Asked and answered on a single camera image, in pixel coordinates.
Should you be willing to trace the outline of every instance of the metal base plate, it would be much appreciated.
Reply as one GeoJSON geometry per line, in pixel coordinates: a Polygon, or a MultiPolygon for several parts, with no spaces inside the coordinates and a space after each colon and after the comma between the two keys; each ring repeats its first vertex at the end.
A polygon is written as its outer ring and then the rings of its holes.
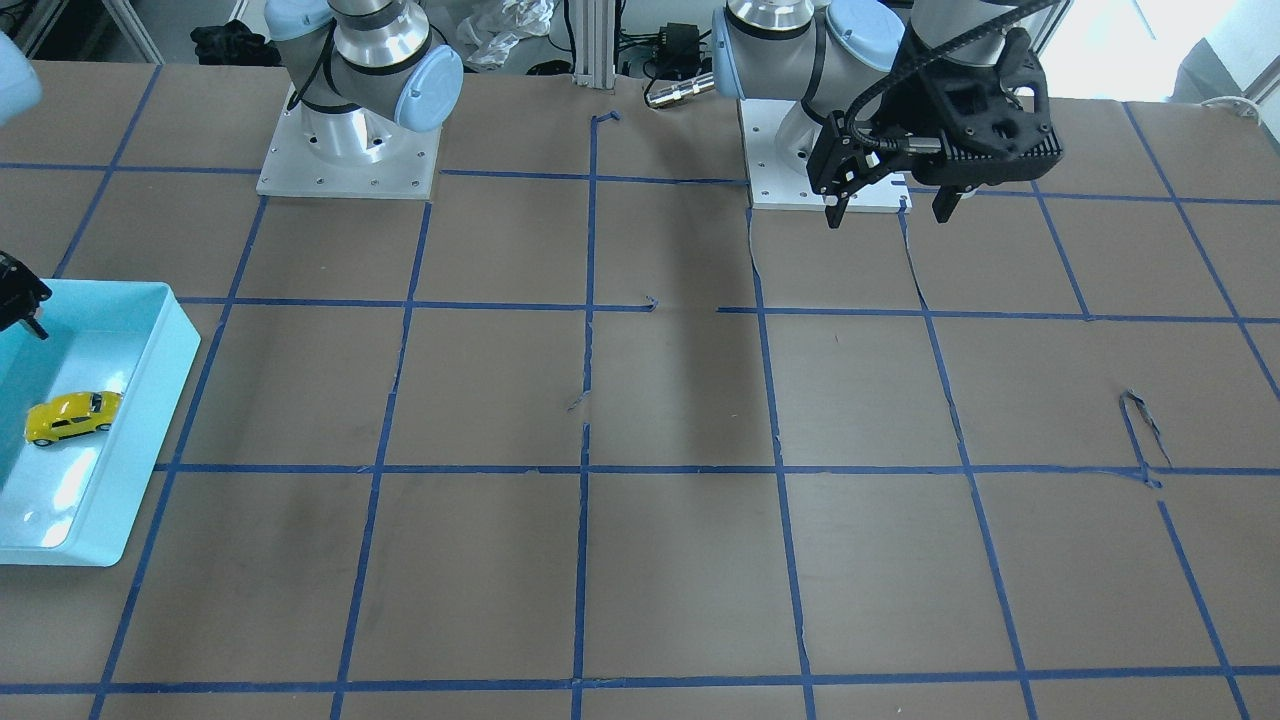
{"type": "MultiPolygon", "coordinates": [[[[809,178],[791,169],[778,156],[773,142],[782,119],[795,105],[791,100],[742,100],[739,117],[742,122],[742,146],[746,172],[751,178],[751,206],[774,210],[823,210],[820,195],[809,190],[809,178]]],[[[849,201],[849,213],[897,213],[906,201],[911,210],[911,193],[906,178],[893,173],[881,182],[864,187],[849,201]]]]}
{"type": "Polygon", "coordinates": [[[280,110],[271,147],[257,178],[259,195],[284,197],[356,197],[430,200],[440,131],[401,129],[394,146],[369,165],[334,165],[308,147],[302,113],[280,110]]]}

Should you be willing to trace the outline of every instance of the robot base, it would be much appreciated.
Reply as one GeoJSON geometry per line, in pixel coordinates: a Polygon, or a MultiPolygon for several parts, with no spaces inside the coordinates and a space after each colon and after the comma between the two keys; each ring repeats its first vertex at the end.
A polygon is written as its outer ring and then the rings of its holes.
{"type": "Polygon", "coordinates": [[[257,193],[430,200],[439,146],[439,129],[411,132],[364,109],[343,115],[282,109],[257,193]]]}
{"type": "MultiPolygon", "coordinates": [[[[823,210],[820,195],[809,188],[809,178],[796,170],[778,150],[777,136],[796,102],[792,100],[742,100],[742,145],[751,179],[751,206],[771,210],[823,210]]],[[[864,187],[849,201],[849,213],[897,213],[911,195],[902,173],[864,187]]]]}

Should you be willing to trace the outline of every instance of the blue joint cap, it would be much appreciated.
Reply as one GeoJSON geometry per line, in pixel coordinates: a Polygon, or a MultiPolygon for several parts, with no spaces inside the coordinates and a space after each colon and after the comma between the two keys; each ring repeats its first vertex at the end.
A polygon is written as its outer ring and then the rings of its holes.
{"type": "Polygon", "coordinates": [[[310,35],[333,19],[328,0],[266,0],[262,10],[271,40],[287,42],[310,35]]]}
{"type": "Polygon", "coordinates": [[[876,0],[833,0],[827,6],[831,35],[852,56],[882,73],[893,69],[906,26],[876,0]]]}
{"type": "Polygon", "coordinates": [[[730,42],[724,8],[717,8],[712,13],[712,73],[716,76],[716,90],[721,95],[739,100],[746,97],[737,77],[737,65],[733,63],[733,46],[730,42]]]}
{"type": "Polygon", "coordinates": [[[40,78],[9,36],[0,33],[0,126],[26,113],[44,96],[40,78]]]}
{"type": "Polygon", "coordinates": [[[396,124],[413,132],[430,132],[453,111],[462,94],[462,58],[440,45],[422,58],[408,76],[396,101],[396,124]]]}

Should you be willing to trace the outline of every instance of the toy car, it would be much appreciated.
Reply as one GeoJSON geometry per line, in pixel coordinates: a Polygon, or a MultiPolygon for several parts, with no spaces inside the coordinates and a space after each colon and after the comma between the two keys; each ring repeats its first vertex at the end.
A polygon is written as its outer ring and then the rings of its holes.
{"type": "Polygon", "coordinates": [[[27,411],[27,442],[45,447],[60,439],[111,429],[120,410],[118,392],[72,392],[27,411]]]}

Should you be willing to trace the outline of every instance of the blue plastic bin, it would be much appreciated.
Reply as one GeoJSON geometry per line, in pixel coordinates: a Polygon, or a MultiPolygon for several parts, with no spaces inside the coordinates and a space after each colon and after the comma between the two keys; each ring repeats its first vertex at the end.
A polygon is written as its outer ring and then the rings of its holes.
{"type": "Polygon", "coordinates": [[[200,336],[163,283],[46,281],[40,323],[0,333],[0,564],[114,565],[142,503],[200,336]],[[111,429],[35,447],[27,410],[115,391],[111,429]]]}

